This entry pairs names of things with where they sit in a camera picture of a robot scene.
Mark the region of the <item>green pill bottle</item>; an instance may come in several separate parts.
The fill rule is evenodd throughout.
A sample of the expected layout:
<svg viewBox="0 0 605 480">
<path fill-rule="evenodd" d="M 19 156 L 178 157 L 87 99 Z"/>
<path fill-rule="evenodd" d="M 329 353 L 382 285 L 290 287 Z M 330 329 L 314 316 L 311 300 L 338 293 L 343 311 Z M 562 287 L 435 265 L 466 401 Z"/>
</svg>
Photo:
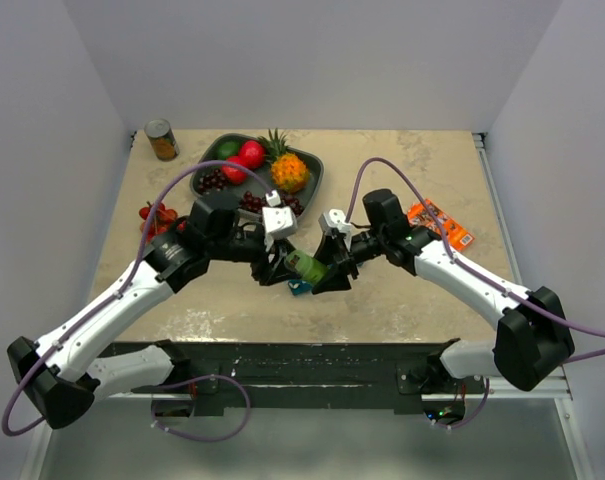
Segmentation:
<svg viewBox="0 0 605 480">
<path fill-rule="evenodd" d="M 285 258 L 286 267 L 310 285 L 318 284 L 328 273 L 328 267 L 302 250 L 294 250 Z"/>
</svg>

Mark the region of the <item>teal five-day pill organizer strip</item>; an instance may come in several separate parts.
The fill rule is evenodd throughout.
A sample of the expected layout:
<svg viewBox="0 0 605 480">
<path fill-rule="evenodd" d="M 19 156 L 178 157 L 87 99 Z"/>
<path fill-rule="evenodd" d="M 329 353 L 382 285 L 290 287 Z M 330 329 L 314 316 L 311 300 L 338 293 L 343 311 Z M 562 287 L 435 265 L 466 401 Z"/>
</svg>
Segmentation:
<svg viewBox="0 0 605 480">
<path fill-rule="evenodd" d="M 293 296 L 310 293 L 313 289 L 311 284 L 302 280 L 290 280 L 287 282 L 287 286 Z"/>
</svg>

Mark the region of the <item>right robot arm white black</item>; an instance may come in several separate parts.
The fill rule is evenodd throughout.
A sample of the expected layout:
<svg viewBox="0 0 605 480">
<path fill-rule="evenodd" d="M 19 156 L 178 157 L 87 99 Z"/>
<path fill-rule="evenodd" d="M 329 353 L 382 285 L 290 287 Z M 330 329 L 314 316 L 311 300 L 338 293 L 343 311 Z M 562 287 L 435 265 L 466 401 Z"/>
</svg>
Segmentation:
<svg viewBox="0 0 605 480">
<path fill-rule="evenodd" d="M 441 393 L 463 378 L 501 377 L 522 391 L 533 390 L 575 351 L 568 327 L 553 322 L 564 311 L 558 296 L 541 287 L 531 291 L 448 250 L 443 238 L 413 226 L 399 199 L 388 189 L 364 197 L 369 229 L 360 234 L 343 211 L 323 213 L 323 239 L 314 255 L 327 266 L 315 294 L 348 290 L 360 264 L 384 257 L 390 264 L 429 281 L 474 310 L 496 332 L 488 343 L 454 339 L 410 371 L 413 382 Z"/>
</svg>

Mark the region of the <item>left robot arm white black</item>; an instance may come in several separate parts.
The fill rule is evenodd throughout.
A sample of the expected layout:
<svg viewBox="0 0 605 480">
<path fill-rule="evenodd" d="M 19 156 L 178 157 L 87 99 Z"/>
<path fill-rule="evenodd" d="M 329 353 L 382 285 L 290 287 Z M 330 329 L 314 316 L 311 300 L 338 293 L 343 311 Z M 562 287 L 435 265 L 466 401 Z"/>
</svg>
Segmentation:
<svg viewBox="0 0 605 480">
<path fill-rule="evenodd" d="M 7 348 L 18 393 L 53 429 L 81 418 L 98 400 L 138 387 L 182 390 L 189 361 L 169 341 L 106 359 L 101 353 L 138 318 L 207 273 L 213 261 L 246 263 L 262 286 L 290 279 L 283 265 L 297 230 L 292 208 L 267 195 L 256 224 L 239 221 L 233 196 L 197 199 L 189 215 L 143 244 L 124 273 L 70 320 L 37 340 Z"/>
</svg>

